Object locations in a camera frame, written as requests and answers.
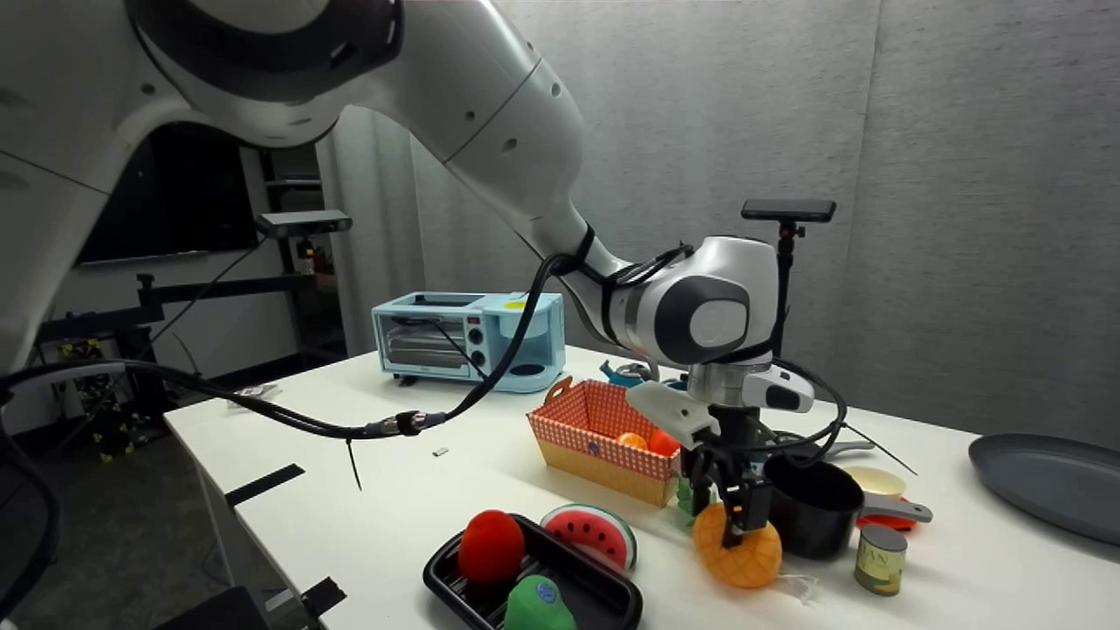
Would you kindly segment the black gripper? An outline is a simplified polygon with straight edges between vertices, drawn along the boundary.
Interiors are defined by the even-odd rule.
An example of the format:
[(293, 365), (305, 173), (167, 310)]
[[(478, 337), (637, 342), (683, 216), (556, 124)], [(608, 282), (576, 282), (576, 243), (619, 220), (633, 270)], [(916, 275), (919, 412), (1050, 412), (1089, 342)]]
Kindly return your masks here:
[(743, 544), (771, 516), (766, 457), (771, 443), (758, 425), (758, 408), (711, 408), (713, 425), (686, 452), (686, 515), (696, 516), (711, 499), (725, 499), (722, 544)]

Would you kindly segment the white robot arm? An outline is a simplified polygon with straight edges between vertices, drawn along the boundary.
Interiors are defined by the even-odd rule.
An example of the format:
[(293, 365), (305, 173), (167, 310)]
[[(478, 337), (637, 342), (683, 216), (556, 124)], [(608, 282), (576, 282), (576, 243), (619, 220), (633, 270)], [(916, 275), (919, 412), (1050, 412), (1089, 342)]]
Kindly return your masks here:
[(493, 0), (0, 0), (0, 361), (18, 370), (129, 156), (174, 123), (248, 148), (421, 144), (582, 305), (594, 331), (748, 408), (777, 375), (773, 251), (706, 237), (639, 270), (573, 201), (573, 95)]

